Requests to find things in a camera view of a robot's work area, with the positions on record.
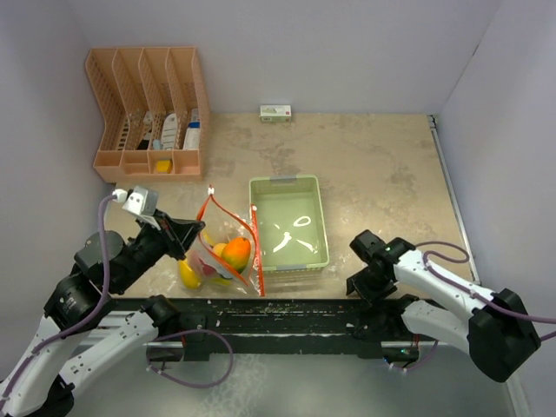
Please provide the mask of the clear zip bag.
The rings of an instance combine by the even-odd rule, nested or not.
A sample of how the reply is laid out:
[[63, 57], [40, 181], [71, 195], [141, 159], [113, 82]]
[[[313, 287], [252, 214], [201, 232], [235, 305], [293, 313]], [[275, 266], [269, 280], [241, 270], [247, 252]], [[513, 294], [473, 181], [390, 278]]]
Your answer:
[[244, 218], [221, 205], [215, 188], [208, 186], [207, 197], [196, 219], [205, 224], [180, 267], [186, 288], [222, 294], [264, 296], [264, 274], [258, 231], [252, 223], [256, 207]]

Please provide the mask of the green orange mango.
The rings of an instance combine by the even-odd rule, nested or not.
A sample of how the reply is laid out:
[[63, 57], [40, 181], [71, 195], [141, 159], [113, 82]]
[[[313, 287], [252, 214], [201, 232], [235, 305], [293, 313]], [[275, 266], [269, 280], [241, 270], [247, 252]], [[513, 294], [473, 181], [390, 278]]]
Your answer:
[[236, 272], [241, 273], [251, 256], [251, 242], [245, 237], [236, 237], [227, 243], [222, 259]]

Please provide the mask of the red apple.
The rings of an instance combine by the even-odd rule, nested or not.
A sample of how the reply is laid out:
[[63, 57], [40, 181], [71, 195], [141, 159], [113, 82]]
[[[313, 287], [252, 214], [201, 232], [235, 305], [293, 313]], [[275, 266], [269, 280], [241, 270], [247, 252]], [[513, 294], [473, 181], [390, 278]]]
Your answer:
[[209, 278], [216, 274], [216, 269], [205, 263], [196, 251], [190, 251], [187, 260], [191, 269], [201, 278]]

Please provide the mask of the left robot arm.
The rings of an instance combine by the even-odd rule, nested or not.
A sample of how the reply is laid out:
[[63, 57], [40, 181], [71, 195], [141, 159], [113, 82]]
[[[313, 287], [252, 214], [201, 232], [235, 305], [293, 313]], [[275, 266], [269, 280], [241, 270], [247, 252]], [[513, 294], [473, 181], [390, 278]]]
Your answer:
[[65, 416], [84, 389], [123, 357], [155, 336], [168, 341], [178, 332], [178, 310], [164, 296], [90, 349], [76, 349], [122, 295], [164, 256], [184, 259], [204, 229], [197, 220], [175, 220], [160, 210], [153, 223], [141, 222], [138, 235], [124, 240], [100, 228], [75, 255], [71, 273], [47, 300], [43, 318], [17, 367], [1, 384], [3, 416]]

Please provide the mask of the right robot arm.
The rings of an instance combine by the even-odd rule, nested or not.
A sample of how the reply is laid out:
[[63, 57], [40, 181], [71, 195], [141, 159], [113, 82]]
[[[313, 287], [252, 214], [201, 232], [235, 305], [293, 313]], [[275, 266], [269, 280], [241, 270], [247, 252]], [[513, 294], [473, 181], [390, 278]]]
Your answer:
[[429, 295], [400, 298], [399, 311], [386, 320], [396, 340], [418, 334], [449, 344], [496, 382], [507, 381], [540, 348], [533, 318], [513, 291], [495, 292], [460, 278], [400, 237], [384, 242], [365, 230], [349, 247], [366, 266], [347, 278], [347, 292], [369, 307], [388, 301], [399, 283]]

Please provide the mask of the orange fruit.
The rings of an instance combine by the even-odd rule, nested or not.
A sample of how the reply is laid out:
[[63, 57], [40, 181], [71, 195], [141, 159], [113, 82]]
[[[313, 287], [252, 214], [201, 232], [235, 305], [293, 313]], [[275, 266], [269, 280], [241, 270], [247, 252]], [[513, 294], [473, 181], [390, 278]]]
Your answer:
[[222, 252], [223, 250], [226, 248], [227, 244], [222, 242], [222, 243], [217, 243], [216, 245], [214, 245], [213, 252], [216, 256], [218, 257], [222, 257]]

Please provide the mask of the yellow banana bunch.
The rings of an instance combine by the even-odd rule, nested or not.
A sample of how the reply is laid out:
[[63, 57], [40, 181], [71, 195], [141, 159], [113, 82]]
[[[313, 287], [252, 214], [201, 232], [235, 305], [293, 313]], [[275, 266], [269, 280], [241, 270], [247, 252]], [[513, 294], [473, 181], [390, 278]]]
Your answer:
[[[186, 259], [178, 262], [179, 275], [185, 288], [191, 290], [201, 290], [208, 285], [219, 285], [228, 287], [232, 284], [233, 276], [223, 266], [221, 257], [213, 252], [213, 247], [217, 243], [228, 243], [229, 239], [213, 239], [205, 231], [202, 231], [195, 239], [195, 242], [186, 254]], [[216, 269], [216, 274], [209, 278], [201, 278], [188, 264], [187, 255], [190, 251], [196, 251], [205, 263]]]

